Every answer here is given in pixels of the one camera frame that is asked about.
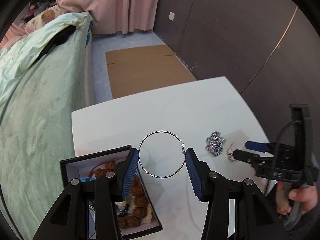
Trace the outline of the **person's right hand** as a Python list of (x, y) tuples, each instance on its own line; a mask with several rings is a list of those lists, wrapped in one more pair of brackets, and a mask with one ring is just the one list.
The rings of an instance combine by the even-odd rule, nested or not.
[[(277, 193), (284, 188), (284, 183), (279, 181), (277, 183)], [(315, 185), (309, 186), (308, 188), (299, 188), (299, 189), (292, 189), (289, 194), (288, 198), (295, 202), (302, 203), (302, 214), (305, 214), (312, 210), (318, 203), (318, 193), (317, 188)], [(277, 213), (281, 215), (286, 215), (287, 213), (291, 212), (292, 207), (287, 205), (286, 207), (281, 207), (277, 205)]]

